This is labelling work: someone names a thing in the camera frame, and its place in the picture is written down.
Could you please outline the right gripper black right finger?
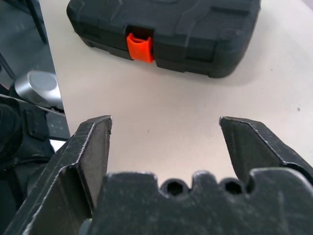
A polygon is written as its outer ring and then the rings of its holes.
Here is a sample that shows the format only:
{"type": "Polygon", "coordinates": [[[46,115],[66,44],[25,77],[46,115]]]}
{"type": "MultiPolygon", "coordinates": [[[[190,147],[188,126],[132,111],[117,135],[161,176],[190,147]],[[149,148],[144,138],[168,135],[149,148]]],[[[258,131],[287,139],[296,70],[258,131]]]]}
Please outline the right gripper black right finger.
{"type": "Polygon", "coordinates": [[[246,118],[219,120],[238,179],[249,188],[311,188],[313,168],[263,123],[246,118]]]}

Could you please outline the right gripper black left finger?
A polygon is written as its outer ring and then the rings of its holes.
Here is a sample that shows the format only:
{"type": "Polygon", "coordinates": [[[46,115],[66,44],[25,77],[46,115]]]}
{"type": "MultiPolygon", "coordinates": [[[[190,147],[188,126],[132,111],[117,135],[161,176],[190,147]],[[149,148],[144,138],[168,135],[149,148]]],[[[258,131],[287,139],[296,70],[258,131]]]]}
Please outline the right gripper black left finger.
{"type": "Polygon", "coordinates": [[[6,235],[77,235],[92,216],[107,172],[112,117],[82,122],[52,156],[6,235]]]}

